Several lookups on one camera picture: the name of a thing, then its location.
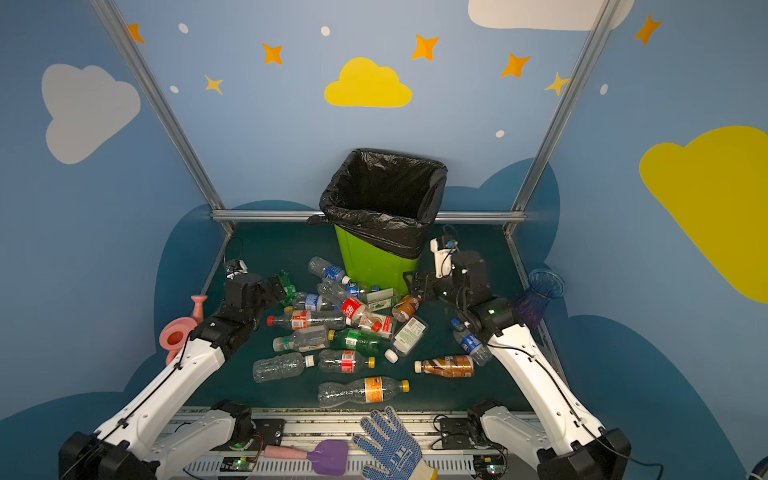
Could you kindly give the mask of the green label square bottle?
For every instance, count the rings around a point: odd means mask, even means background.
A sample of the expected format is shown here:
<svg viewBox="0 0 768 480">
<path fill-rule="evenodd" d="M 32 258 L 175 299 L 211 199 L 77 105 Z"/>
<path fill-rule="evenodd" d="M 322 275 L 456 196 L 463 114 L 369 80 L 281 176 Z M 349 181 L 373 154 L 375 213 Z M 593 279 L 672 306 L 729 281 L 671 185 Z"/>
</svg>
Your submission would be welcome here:
<svg viewBox="0 0 768 480">
<path fill-rule="evenodd" d="M 394 288 L 375 290 L 365 295 L 365 303 L 371 311 L 391 309 L 399 301 L 400 295 Z"/>
</svg>

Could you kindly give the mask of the blue dotted work glove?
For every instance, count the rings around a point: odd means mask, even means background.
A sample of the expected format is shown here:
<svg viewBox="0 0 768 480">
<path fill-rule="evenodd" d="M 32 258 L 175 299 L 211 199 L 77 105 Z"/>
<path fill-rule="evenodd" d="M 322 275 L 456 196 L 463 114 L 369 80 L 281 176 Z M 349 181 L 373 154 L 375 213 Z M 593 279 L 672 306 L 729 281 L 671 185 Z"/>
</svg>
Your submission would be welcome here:
<svg viewBox="0 0 768 480">
<path fill-rule="evenodd" d="M 416 439 L 405 428 L 396 411 L 387 406 L 374 410 L 360 420 L 362 434 L 353 436 L 353 444 L 367 453 L 377 467 L 365 466 L 367 480 L 436 480 L 438 471 L 423 458 Z"/>
</svg>

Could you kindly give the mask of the clear bottle white cap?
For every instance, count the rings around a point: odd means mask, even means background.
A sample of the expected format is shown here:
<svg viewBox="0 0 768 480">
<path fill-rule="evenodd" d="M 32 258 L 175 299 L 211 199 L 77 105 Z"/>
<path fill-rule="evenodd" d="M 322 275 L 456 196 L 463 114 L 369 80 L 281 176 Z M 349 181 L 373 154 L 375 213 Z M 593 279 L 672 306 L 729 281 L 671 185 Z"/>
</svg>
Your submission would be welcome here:
<svg viewBox="0 0 768 480">
<path fill-rule="evenodd" d="M 314 366 L 313 355 L 291 352 L 256 361 L 252 367 L 252 375 L 256 383 L 265 383 L 296 377 Z"/>
</svg>

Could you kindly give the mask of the square bottle white cap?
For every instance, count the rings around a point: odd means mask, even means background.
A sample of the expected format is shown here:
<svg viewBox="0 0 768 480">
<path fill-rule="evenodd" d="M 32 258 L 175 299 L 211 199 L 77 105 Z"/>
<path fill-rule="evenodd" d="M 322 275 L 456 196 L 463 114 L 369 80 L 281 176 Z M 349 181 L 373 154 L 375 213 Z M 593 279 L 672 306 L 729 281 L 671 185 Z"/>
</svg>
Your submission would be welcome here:
<svg viewBox="0 0 768 480">
<path fill-rule="evenodd" d="M 427 331 L 428 324 L 418 316 L 413 316 L 394 334 L 389 348 L 384 353 L 384 358 L 391 364 L 395 364 L 401 358 L 407 357 L 424 338 Z"/>
</svg>

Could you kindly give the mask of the green bottle yellow cap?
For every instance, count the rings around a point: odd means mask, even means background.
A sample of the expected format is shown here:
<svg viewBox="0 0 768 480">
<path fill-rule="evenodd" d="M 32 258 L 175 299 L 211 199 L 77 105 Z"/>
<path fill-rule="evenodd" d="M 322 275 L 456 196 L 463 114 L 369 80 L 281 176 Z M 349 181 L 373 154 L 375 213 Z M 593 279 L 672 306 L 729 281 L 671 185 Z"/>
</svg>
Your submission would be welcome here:
<svg viewBox="0 0 768 480">
<path fill-rule="evenodd" d="M 327 338 L 332 349 L 353 350 L 364 356 L 375 357 L 386 350 L 382 337 L 362 329 L 329 330 Z"/>
</svg>

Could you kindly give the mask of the clear bottle yellow cap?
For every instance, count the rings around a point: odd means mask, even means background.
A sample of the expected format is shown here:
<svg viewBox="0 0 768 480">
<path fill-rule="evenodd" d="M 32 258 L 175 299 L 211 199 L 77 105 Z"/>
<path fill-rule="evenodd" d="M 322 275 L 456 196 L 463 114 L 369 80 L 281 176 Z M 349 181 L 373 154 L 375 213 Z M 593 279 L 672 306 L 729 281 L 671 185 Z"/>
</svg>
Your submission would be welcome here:
<svg viewBox="0 0 768 480">
<path fill-rule="evenodd" d="M 374 357 L 366 357 L 354 350 L 321 350 L 317 355 L 316 366 L 324 373 L 354 374 L 365 369 L 373 369 Z"/>
</svg>

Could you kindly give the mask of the blue label bottle behind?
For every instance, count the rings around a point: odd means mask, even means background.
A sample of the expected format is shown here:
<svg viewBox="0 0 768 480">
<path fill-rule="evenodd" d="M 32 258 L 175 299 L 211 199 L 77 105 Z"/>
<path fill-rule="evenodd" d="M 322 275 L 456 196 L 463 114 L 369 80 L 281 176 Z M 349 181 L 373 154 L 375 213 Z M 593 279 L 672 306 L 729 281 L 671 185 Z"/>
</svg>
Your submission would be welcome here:
<svg viewBox="0 0 768 480">
<path fill-rule="evenodd" d="M 334 305 L 340 307 L 349 298 L 367 303 L 367 296 L 379 292 L 379 286 L 371 286 L 365 283 L 350 282 L 347 285 L 333 281 L 322 281 L 317 285 L 317 291 L 323 297 L 329 299 Z"/>
</svg>

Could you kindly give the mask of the clear bottle green cap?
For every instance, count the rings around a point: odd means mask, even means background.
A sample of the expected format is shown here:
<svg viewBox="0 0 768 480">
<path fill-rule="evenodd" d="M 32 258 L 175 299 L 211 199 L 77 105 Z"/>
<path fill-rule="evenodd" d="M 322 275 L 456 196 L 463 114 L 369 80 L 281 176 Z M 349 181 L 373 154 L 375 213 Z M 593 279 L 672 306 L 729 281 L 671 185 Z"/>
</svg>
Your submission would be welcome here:
<svg viewBox="0 0 768 480">
<path fill-rule="evenodd" d="M 313 326 L 294 331 L 291 335 L 273 340 L 275 352 L 310 352 L 330 347 L 329 330 L 326 326 Z"/>
</svg>

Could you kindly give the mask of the green plastic soda bottle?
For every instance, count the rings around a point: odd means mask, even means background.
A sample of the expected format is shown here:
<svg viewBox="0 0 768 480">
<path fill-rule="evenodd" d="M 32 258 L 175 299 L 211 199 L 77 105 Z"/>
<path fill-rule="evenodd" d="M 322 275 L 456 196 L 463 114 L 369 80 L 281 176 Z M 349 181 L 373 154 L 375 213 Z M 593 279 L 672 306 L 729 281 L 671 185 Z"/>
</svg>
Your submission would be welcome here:
<svg viewBox="0 0 768 480">
<path fill-rule="evenodd" d="M 284 307 L 291 307 L 296 297 L 297 290 L 290 277 L 290 274 L 285 270 L 281 270 L 278 272 L 277 277 L 285 292 L 285 298 L 280 301 L 280 304 Z"/>
</svg>

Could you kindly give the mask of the clear bottle red cap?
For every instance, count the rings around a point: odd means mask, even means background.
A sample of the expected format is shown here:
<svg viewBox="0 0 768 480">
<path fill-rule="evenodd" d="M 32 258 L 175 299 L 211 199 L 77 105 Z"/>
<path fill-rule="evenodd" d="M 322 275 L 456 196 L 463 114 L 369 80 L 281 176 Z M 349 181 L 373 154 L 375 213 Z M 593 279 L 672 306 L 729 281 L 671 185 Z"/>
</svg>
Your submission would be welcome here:
<svg viewBox="0 0 768 480">
<path fill-rule="evenodd" d="M 330 330 L 339 330 L 347 326 L 347 317 L 339 311 L 297 310 L 266 319 L 268 326 L 286 330 L 300 330 L 313 326 L 326 326 Z"/>
</svg>

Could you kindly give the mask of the brown tea bottle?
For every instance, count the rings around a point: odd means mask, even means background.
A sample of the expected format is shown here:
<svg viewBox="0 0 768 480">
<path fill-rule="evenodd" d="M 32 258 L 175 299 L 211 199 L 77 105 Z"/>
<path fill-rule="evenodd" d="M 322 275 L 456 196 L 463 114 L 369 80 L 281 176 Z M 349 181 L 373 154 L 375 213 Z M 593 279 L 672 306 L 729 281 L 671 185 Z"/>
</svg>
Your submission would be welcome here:
<svg viewBox="0 0 768 480">
<path fill-rule="evenodd" d="M 414 362 L 414 371 L 444 378 L 471 378 L 475 374 L 474 361 L 466 355 L 417 360 Z"/>
</svg>

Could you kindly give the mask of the clear bottle blue label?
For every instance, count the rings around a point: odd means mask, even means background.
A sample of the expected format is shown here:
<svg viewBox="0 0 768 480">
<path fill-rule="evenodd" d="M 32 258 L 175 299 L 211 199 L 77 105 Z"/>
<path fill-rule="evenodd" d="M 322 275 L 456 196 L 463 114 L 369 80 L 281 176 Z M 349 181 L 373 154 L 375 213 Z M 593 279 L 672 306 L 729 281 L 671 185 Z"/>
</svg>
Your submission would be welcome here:
<svg viewBox="0 0 768 480">
<path fill-rule="evenodd" d="M 308 271 L 322 280 L 328 280 L 342 285 L 347 285 L 351 281 L 351 278 L 341 266 L 333 264 L 319 256 L 310 259 L 308 263 Z"/>
</svg>

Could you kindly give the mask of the small blue label bottle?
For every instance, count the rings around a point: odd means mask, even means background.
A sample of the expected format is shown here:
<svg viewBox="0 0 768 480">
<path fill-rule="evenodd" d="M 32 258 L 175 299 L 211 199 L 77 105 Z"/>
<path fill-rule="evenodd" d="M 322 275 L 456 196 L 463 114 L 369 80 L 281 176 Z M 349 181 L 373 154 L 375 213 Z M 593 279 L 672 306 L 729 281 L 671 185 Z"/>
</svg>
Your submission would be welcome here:
<svg viewBox="0 0 768 480">
<path fill-rule="evenodd" d="M 486 345 L 484 345 L 460 320 L 454 318 L 451 320 L 453 337 L 461 346 L 463 351 L 473 360 L 477 366 L 484 366 L 493 359 L 493 355 Z"/>
</svg>

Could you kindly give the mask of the black bin liner bag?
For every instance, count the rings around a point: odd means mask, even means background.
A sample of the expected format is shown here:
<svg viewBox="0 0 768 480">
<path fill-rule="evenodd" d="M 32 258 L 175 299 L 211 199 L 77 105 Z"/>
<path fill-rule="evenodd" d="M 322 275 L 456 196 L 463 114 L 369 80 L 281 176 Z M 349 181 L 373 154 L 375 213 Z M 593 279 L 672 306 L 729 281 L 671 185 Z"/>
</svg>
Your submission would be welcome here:
<svg viewBox="0 0 768 480">
<path fill-rule="evenodd" d="M 447 182 L 438 160 L 381 149 L 349 153 L 319 199 L 327 221 L 355 237 L 402 258 L 415 259 L 433 227 Z M 344 215 L 376 212 L 390 220 L 356 222 Z"/>
</svg>

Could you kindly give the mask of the brown sauce bottle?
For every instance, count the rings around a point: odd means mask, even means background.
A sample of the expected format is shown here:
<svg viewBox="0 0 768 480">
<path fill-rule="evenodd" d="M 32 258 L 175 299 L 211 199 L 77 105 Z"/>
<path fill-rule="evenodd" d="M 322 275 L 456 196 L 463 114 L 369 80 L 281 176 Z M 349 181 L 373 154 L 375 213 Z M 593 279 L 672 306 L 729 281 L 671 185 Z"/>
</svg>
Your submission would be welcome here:
<svg viewBox="0 0 768 480">
<path fill-rule="evenodd" d="M 392 309 L 392 317 L 401 323 L 408 322 L 421 305 L 421 299 L 416 296 L 407 295 L 400 300 Z"/>
</svg>

